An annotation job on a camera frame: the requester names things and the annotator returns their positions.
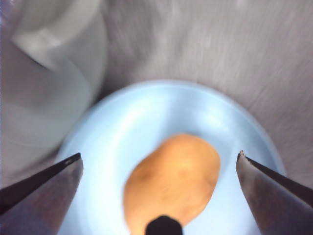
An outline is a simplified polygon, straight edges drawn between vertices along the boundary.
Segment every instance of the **light blue bowl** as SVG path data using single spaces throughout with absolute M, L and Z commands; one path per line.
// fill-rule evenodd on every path
M 133 168 L 176 133 L 215 146 L 222 167 L 206 209 L 185 235 L 259 234 L 235 171 L 237 154 L 285 174 L 260 124 L 239 104 L 204 86 L 154 81 L 119 90 L 85 115 L 65 141 L 60 161 L 80 152 L 84 175 L 61 226 L 61 235 L 129 235 L 123 217 L 124 184 Z

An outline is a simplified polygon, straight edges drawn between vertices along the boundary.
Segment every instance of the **potato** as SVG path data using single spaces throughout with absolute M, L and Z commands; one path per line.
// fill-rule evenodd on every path
M 140 162 L 124 189 L 124 215 L 132 235 L 144 235 L 161 215 L 182 226 L 209 202 L 220 171 L 220 157 L 201 138 L 179 134 Z

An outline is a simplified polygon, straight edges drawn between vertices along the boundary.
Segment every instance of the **gray surface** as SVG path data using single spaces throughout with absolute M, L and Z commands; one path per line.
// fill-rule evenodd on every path
M 108 4 L 106 89 L 171 78 L 221 91 L 264 126 L 288 176 L 313 188 L 313 1 Z

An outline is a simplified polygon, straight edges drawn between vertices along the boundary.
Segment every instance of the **table surface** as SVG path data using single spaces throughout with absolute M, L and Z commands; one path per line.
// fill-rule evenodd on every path
M 251 112 L 274 141 L 288 176 L 313 188 L 312 1 L 106 4 L 109 64 L 99 98 L 153 79 L 207 85 Z M 19 178 L 52 164 L 55 154 Z

